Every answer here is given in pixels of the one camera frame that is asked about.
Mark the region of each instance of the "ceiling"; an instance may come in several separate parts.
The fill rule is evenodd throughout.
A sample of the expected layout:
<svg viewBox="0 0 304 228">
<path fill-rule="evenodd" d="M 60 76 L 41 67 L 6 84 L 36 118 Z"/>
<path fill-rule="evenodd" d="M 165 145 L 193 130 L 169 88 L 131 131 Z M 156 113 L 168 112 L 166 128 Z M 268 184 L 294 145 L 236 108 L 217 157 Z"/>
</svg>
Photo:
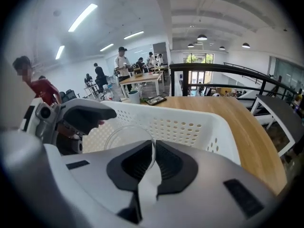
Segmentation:
<svg viewBox="0 0 304 228">
<path fill-rule="evenodd" d="M 187 44 L 197 41 L 199 34 L 204 34 L 208 37 L 203 41 L 204 50 L 219 50 L 220 46 L 228 48 L 247 31 L 254 34 L 261 28 L 283 30 L 290 26 L 275 0 L 170 0 L 170 3 L 173 49 L 185 49 Z"/>
<path fill-rule="evenodd" d="M 68 32 L 91 3 L 98 7 L 74 32 Z M 189 43 L 197 42 L 199 34 L 205 34 L 208 40 L 194 49 L 219 51 L 220 46 L 229 49 L 244 33 L 254 35 L 261 28 L 282 31 L 291 27 L 275 0 L 29 0 L 21 8 L 15 14 L 10 37 L 22 31 L 24 43 L 15 36 L 10 50 L 16 48 L 16 43 L 26 47 L 13 57 L 21 56 L 21 51 L 38 67 L 100 57 L 125 45 L 125 36 L 141 30 L 144 34 L 128 40 L 134 47 L 137 40 L 166 34 L 163 41 L 168 41 L 171 49 L 187 49 Z M 100 52 L 111 43 L 111 49 Z M 65 49 L 56 61 L 61 45 Z"/>
</svg>

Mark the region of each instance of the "red shirt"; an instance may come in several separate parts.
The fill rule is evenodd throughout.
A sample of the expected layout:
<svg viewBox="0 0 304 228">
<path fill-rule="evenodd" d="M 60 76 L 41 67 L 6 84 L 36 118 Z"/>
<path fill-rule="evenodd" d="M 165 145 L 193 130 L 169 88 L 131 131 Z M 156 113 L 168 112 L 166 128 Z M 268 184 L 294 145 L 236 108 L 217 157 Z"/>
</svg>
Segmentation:
<svg viewBox="0 0 304 228">
<path fill-rule="evenodd" d="M 57 103 L 53 94 L 58 94 L 58 90 L 47 79 L 43 78 L 36 80 L 29 86 L 36 93 L 35 98 L 41 97 L 42 100 L 49 106 L 51 106 L 54 102 Z"/>
</svg>

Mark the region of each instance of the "black pants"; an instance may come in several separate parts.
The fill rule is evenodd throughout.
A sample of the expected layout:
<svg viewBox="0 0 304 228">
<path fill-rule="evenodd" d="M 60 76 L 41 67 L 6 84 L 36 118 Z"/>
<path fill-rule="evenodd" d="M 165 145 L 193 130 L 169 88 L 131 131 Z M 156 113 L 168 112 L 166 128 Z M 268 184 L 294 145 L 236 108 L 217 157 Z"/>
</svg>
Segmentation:
<svg viewBox="0 0 304 228">
<path fill-rule="evenodd" d="M 119 82 L 122 82 L 122 81 L 124 81 L 125 79 L 127 79 L 129 77 L 130 76 L 121 76 L 121 77 L 118 78 L 118 80 L 119 80 Z M 132 85 L 127 85 L 127 87 L 128 87 L 129 92 L 130 92 L 131 89 L 132 89 Z"/>
</svg>

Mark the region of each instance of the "white plastic basket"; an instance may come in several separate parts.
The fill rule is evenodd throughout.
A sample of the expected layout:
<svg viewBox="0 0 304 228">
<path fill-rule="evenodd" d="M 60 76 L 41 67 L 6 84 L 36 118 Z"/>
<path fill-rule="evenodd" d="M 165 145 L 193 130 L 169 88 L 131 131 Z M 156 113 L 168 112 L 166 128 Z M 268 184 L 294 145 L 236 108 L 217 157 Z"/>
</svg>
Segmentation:
<svg viewBox="0 0 304 228">
<path fill-rule="evenodd" d="M 221 116 L 165 107 L 104 101 L 114 109 L 115 119 L 110 119 L 83 137 L 83 152 L 105 149 L 105 142 L 112 132 L 122 126 L 135 125 L 148 131 L 155 140 L 184 144 L 214 152 L 240 165 L 238 149 L 228 123 Z M 122 132 L 114 147 L 147 140 L 134 130 Z"/>
</svg>

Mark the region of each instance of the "white table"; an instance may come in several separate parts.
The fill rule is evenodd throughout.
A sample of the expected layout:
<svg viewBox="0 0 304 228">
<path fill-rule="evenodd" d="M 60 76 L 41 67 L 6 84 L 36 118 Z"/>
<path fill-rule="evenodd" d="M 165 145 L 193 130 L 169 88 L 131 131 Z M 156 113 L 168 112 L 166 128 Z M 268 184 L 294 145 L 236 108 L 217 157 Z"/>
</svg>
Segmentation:
<svg viewBox="0 0 304 228">
<path fill-rule="evenodd" d="M 87 87 L 84 88 L 85 93 L 86 93 L 86 95 L 87 95 L 88 98 L 89 98 L 89 94 L 86 91 L 87 89 L 89 90 L 90 94 L 92 94 L 92 96 L 94 97 L 94 99 L 96 99 L 94 91 L 92 90 L 92 88 L 95 87 L 95 86 L 97 88 L 97 84 L 93 84 L 93 85 L 90 85 L 90 86 L 87 86 Z"/>
<path fill-rule="evenodd" d="M 267 129 L 269 129 L 271 124 L 276 120 L 289 140 L 289 143 L 278 153 L 279 156 L 282 156 L 293 147 L 295 143 L 299 142 L 304 135 L 304 127 L 302 126 L 301 118 L 280 98 L 273 98 L 265 95 L 256 95 L 256 98 L 251 113 L 254 114 L 258 105 L 261 104 L 273 117 L 273 120 L 269 123 Z"/>
<path fill-rule="evenodd" d="M 155 82 L 155 87 L 156 87 L 156 94 L 159 95 L 160 94 L 160 88 L 158 85 L 158 80 L 162 79 L 162 88 L 163 88 L 163 92 L 165 92 L 165 85 L 163 82 L 163 72 L 157 74 L 149 74 L 149 73 L 144 73 L 143 76 L 137 77 L 135 78 L 134 76 L 127 78 L 125 80 L 123 80 L 122 82 L 120 82 L 120 87 L 123 91 L 123 95 L 125 98 L 127 98 L 127 93 L 124 89 L 124 85 L 130 85 L 130 84 L 135 84 L 135 83 L 147 83 L 147 82 Z"/>
</svg>

